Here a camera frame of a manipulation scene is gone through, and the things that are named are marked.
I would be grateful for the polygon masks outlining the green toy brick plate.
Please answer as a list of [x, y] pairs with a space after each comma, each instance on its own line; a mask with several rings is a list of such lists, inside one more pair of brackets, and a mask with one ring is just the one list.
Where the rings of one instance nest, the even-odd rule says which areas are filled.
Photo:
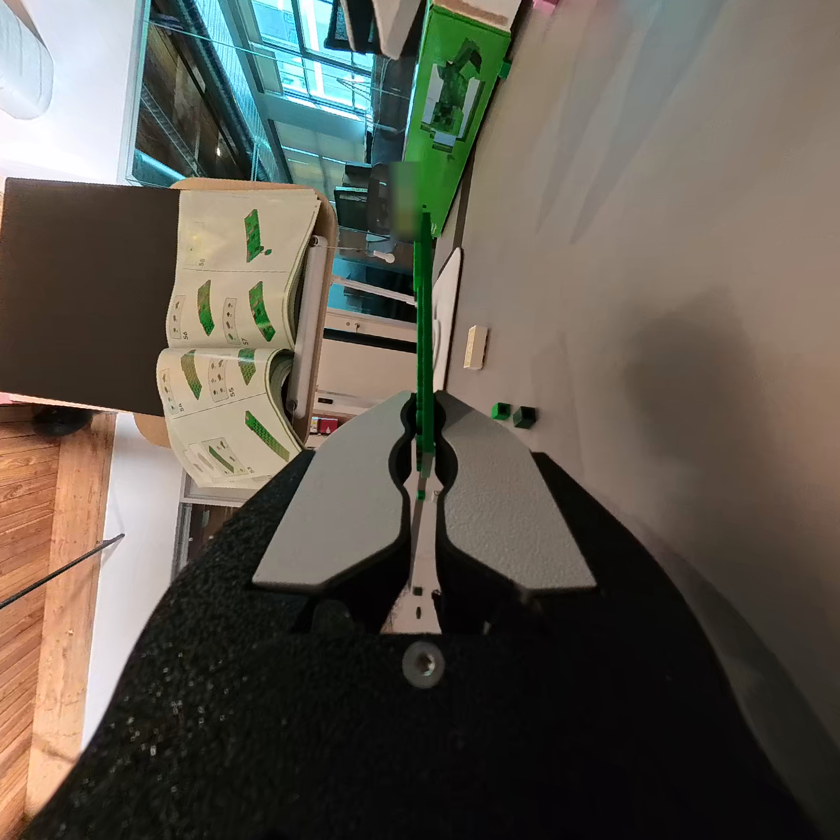
[[426, 497], [426, 483], [433, 472], [435, 457], [435, 398], [433, 390], [433, 301], [432, 225], [429, 212], [419, 217], [413, 245], [413, 288], [416, 303], [416, 415], [415, 449], [418, 486], [416, 498]]

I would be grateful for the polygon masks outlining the dark brown panel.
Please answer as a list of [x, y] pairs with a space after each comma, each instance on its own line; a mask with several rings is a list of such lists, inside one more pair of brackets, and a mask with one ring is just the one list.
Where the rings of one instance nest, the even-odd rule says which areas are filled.
[[179, 192], [6, 179], [2, 391], [162, 417]]

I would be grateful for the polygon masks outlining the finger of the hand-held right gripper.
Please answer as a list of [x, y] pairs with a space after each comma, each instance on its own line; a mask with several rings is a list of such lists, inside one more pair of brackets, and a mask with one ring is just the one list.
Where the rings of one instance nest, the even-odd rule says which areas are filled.
[[425, 1], [372, 1], [381, 53], [389, 59], [403, 56], [415, 21], [423, 23]]

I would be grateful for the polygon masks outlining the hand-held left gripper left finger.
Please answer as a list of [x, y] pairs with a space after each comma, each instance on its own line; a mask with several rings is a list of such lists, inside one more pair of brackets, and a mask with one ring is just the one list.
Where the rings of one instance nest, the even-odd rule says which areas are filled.
[[358, 415], [314, 452], [254, 573], [253, 585], [340, 602], [380, 632], [411, 570], [415, 395]]

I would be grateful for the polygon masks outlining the silver ventilation duct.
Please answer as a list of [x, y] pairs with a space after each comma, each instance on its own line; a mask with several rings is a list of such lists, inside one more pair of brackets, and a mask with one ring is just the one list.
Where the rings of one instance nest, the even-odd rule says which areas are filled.
[[49, 108], [54, 62], [41, 38], [8, 5], [1, 2], [1, 110], [29, 121]]

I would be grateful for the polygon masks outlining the grey desk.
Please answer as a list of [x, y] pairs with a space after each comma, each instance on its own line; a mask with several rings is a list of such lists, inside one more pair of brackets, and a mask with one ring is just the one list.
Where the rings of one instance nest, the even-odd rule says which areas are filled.
[[439, 243], [448, 388], [538, 409], [520, 438], [665, 567], [838, 837], [839, 3], [520, 14]]

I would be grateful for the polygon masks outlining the white cabinet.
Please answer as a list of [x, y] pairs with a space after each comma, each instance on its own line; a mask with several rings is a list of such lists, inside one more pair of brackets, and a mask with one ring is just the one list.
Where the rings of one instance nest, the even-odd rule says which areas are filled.
[[417, 388], [417, 327], [356, 311], [329, 308], [312, 412], [355, 417]]

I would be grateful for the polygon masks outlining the green cardboard toy box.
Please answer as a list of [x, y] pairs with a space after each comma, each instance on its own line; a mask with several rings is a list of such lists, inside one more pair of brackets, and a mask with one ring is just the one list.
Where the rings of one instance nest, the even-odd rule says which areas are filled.
[[438, 238], [505, 64], [510, 31], [428, 2], [406, 127], [404, 161]]

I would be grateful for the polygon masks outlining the book stand with white base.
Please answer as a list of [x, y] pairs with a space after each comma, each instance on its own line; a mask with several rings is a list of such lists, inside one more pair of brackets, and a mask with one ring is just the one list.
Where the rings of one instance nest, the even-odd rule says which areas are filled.
[[[299, 338], [298, 344], [300, 346], [295, 350], [296, 364], [299, 362], [301, 354], [303, 364], [302, 373], [294, 374], [298, 377], [295, 382], [302, 387], [303, 383], [301, 377], [304, 374], [308, 377], [306, 415], [301, 415], [301, 417], [297, 417], [295, 419], [295, 428], [299, 434], [303, 435], [305, 440], [308, 435], [309, 419], [311, 419], [312, 413], [315, 412], [317, 408], [317, 369], [320, 366], [323, 333], [326, 329], [324, 326], [325, 322], [332, 319], [332, 321], [329, 321], [329, 324], [327, 324], [327, 327], [332, 329], [333, 332], [336, 330], [339, 331], [338, 337], [331, 338], [330, 340], [339, 341], [339, 339], [352, 338], [348, 330], [344, 330], [343, 328], [340, 329], [338, 326], [331, 326], [333, 321], [338, 324], [338, 321], [335, 319], [340, 316], [338, 310], [329, 308], [328, 296], [331, 284], [345, 285], [347, 288], [350, 288], [351, 286], [349, 280], [342, 280], [330, 274], [332, 270], [334, 251], [338, 247], [340, 238], [338, 221], [332, 206], [329, 204], [327, 197], [322, 193], [312, 190], [304, 185], [297, 184], [243, 182], [225, 179], [218, 180], [207, 177], [193, 177], [180, 180], [174, 183], [170, 188], [176, 191], [246, 193], [255, 196], [258, 196], [261, 193], [277, 193], [278, 191], [280, 191], [279, 194], [282, 194], [284, 191], [289, 194], [300, 193], [303, 191], [304, 193], [312, 193], [319, 199], [321, 206], [318, 210], [313, 234], [324, 239], [325, 244], [321, 244], [320, 247], [322, 249], [327, 249], [329, 253], [321, 259], [321, 263], [319, 263], [314, 257], [308, 258], [308, 268], [314, 268], [317, 279], [307, 279], [301, 282], [303, 287], [303, 303], [301, 325], [298, 326], [297, 331], [297, 336]], [[445, 391], [447, 387], [446, 377], [448, 374], [449, 355], [452, 345], [451, 328], [452, 323], [454, 322], [455, 304], [457, 302], [458, 294], [457, 282], [455, 280], [453, 280], [453, 282], [455, 285], [452, 288], [455, 290], [450, 296], [452, 303], [450, 308], [451, 311], [447, 311], [448, 313], [445, 315], [443, 314], [443, 311], [441, 311], [441, 329], [444, 331], [440, 333], [438, 330], [434, 334], [434, 341], [440, 343], [434, 346], [434, 390], [436, 392]], [[165, 431], [165, 422], [162, 417], [136, 413], [133, 415], [133, 419], [141, 435], [150, 444], [163, 448], [172, 447], [169, 435], [167, 431]]]

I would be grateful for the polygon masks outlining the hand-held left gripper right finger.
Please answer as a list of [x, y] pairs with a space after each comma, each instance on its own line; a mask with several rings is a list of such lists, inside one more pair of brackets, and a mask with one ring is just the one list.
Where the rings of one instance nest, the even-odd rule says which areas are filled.
[[595, 576], [532, 451], [497, 420], [436, 394], [435, 608], [446, 635], [511, 632]]

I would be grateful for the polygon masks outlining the open instruction booklet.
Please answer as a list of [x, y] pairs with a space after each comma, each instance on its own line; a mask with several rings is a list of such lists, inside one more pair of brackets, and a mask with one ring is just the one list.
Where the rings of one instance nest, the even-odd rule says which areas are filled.
[[204, 489], [255, 491], [303, 450], [296, 364], [303, 280], [321, 259], [311, 192], [179, 195], [167, 348], [156, 364], [171, 449]]

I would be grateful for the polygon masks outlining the glass partition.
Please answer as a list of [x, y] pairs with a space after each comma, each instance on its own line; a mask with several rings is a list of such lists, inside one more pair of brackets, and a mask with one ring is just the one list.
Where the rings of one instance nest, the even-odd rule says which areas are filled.
[[[372, 2], [152, 1], [140, 9], [129, 182], [297, 184], [325, 195], [336, 214], [346, 163], [391, 167], [402, 158], [419, 20], [407, 52], [389, 59]], [[340, 226], [339, 236], [339, 277], [410, 291], [410, 252], [392, 236]]]

